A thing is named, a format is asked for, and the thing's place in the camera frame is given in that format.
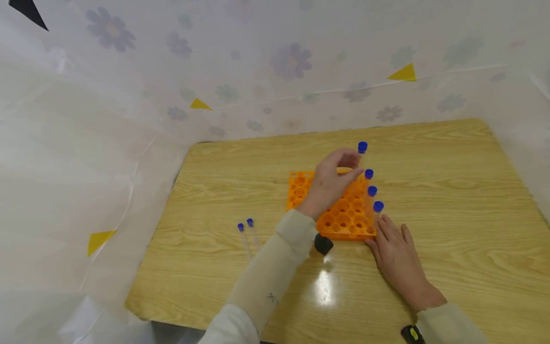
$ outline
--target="left hand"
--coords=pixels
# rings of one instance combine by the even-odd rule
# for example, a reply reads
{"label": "left hand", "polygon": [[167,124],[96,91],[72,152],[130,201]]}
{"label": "left hand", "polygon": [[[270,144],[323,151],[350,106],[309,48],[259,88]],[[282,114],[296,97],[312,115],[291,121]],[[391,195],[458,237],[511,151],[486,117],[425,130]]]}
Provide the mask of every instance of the left hand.
{"label": "left hand", "polygon": [[[330,153],[315,168],[307,197],[296,210],[317,221],[363,173],[363,169],[359,167],[360,160],[361,155],[353,149],[340,148]],[[349,167],[352,170],[338,174],[337,167]]]}

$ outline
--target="white curtain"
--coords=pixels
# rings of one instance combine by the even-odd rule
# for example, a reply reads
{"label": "white curtain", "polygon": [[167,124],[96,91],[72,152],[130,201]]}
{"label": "white curtain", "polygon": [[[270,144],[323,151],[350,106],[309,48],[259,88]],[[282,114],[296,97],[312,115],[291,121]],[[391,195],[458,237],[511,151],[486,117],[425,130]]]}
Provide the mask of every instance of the white curtain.
{"label": "white curtain", "polygon": [[476,117],[550,218],[547,0],[35,4],[0,4],[2,342],[154,342],[123,302],[200,141]]}

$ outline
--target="right hand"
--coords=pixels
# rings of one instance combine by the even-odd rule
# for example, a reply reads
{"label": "right hand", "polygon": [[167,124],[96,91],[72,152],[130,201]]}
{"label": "right hand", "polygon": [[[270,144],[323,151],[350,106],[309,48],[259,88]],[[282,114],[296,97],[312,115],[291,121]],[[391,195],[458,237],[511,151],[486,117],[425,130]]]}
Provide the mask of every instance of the right hand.
{"label": "right hand", "polygon": [[447,303],[441,292],[431,285],[424,274],[413,237],[406,224],[401,231],[388,215],[375,220],[376,239],[365,240],[375,256],[384,278],[403,296],[415,312]]}

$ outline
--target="flower pattern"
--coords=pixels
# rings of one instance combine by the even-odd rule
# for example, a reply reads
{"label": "flower pattern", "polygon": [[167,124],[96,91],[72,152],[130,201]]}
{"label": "flower pattern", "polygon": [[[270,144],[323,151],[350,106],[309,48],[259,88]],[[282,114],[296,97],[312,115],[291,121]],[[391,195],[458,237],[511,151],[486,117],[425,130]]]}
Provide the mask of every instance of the flower pattern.
{"label": "flower pattern", "polygon": [[112,46],[118,52],[126,51],[127,47],[135,49],[132,41],[135,41],[136,37],[125,29],[126,23],[120,17],[111,17],[106,9],[98,7],[97,13],[91,9],[87,10],[86,18],[93,23],[88,25],[88,31],[100,38],[100,43],[105,49]]}
{"label": "flower pattern", "polygon": [[168,115],[176,121],[184,121],[189,117],[189,115],[187,115],[187,112],[183,111],[177,106],[169,107]]}
{"label": "flower pattern", "polygon": [[312,68],[311,62],[308,61],[310,57],[311,52],[300,50],[298,43],[283,45],[271,58],[271,66],[275,74],[286,81],[301,79],[304,77],[304,71]]}
{"label": "flower pattern", "polygon": [[319,100],[319,94],[318,93],[309,93],[302,95],[302,102],[306,104],[315,104]]}
{"label": "flower pattern", "polygon": [[506,78],[506,73],[505,72],[500,72],[498,74],[493,75],[490,80],[491,80],[492,83],[496,83],[498,81],[504,80],[504,78]]}
{"label": "flower pattern", "polygon": [[233,103],[239,100],[240,95],[235,87],[225,85],[216,86],[216,94],[221,101]]}
{"label": "flower pattern", "polygon": [[179,95],[187,101],[194,101],[197,98],[195,92],[187,87],[180,88]]}
{"label": "flower pattern", "polygon": [[209,130],[212,135],[215,135],[219,138],[222,138],[226,135],[226,131],[223,128],[218,127],[217,125],[211,125]]}
{"label": "flower pattern", "polygon": [[252,130],[253,132],[262,132],[263,131],[263,125],[262,123],[259,123],[257,121],[246,121],[246,126]]}
{"label": "flower pattern", "polygon": [[389,107],[386,106],[384,109],[378,111],[378,118],[381,122],[393,122],[396,118],[401,117],[403,109],[399,106]]}
{"label": "flower pattern", "polygon": [[188,14],[180,14],[178,17],[178,22],[182,29],[191,29],[193,27],[193,21],[191,20],[191,16]]}
{"label": "flower pattern", "polygon": [[172,31],[166,37],[166,45],[170,48],[170,51],[183,59],[189,59],[191,57],[190,54],[192,50],[187,44],[187,40],[180,38],[177,32]]}
{"label": "flower pattern", "polygon": [[402,68],[413,61],[413,55],[416,50],[412,46],[399,48],[396,53],[392,54],[390,64],[393,68]]}
{"label": "flower pattern", "polygon": [[447,68],[457,64],[466,65],[476,57],[478,50],[483,46],[483,40],[478,37],[461,39],[457,44],[447,48],[447,54],[443,58],[447,62]]}
{"label": "flower pattern", "polygon": [[349,99],[349,102],[353,103],[356,101],[363,101],[371,94],[371,89],[368,88],[367,83],[363,81],[360,83],[352,84],[349,90],[344,92],[344,99]]}
{"label": "flower pattern", "polygon": [[447,98],[439,102],[437,109],[440,112],[452,112],[457,108],[463,107],[465,102],[466,98],[462,97],[462,95],[449,95]]}

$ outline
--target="purple flower print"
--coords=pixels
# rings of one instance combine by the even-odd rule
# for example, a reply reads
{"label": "purple flower print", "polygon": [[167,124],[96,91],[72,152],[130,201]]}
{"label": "purple flower print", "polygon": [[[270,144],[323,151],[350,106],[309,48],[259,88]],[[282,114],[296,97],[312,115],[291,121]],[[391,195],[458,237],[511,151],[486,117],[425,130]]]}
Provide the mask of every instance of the purple flower print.
{"label": "purple flower print", "polygon": [[170,51],[183,59],[191,57],[190,53],[192,50],[187,44],[187,40],[180,38],[177,32],[172,31],[166,37],[166,45],[170,48]]}
{"label": "purple flower print", "polygon": [[504,80],[504,78],[506,78],[506,73],[505,72],[500,72],[500,73],[495,74],[491,77],[491,82],[496,83],[496,82]]}
{"label": "purple flower print", "polygon": [[393,122],[396,118],[401,117],[402,112],[403,109],[399,106],[386,106],[378,112],[378,116],[376,116],[376,118],[378,118],[381,122]]}
{"label": "purple flower print", "polygon": [[286,81],[304,77],[304,71],[310,70],[312,65],[307,59],[311,57],[309,50],[300,51],[298,43],[283,45],[271,58],[271,66],[278,76]]}
{"label": "purple flower print", "polygon": [[219,138],[222,138],[226,135],[226,131],[223,128],[218,127],[217,125],[211,125],[210,126],[210,133],[212,135],[215,135],[215,136],[219,137]]}
{"label": "purple flower print", "polygon": [[263,125],[262,123],[259,123],[257,121],[246,121],[246,126],[252,130],[253,132],[262,132],[263,131]]}
{"label": "purple flower print", "polygon": [[344,92],[344,99],[349,99],[350,103],[363,101],[371,95],[371,89],[367,87],[366,82],[355,83],[349,87],[349,90]]}
{"label": "purple flower print", "polygon": [[184,121],[189,115],[177,106],[171,106],[168,108],[168,115],[176,121]]}
{"label": "purple flower print", "polygon": [[93,23],[87,26],[88,31],[100,38],[100,43],[105,49],[113,45],[118,52],[126,51],[126,47],[135,49],[131,41],[135,41],[136,37],[124,28],[126,23],[120,17],[111,17],[106,9],[98,7],[97,13],[91,9],[87,10],[86,18]]}

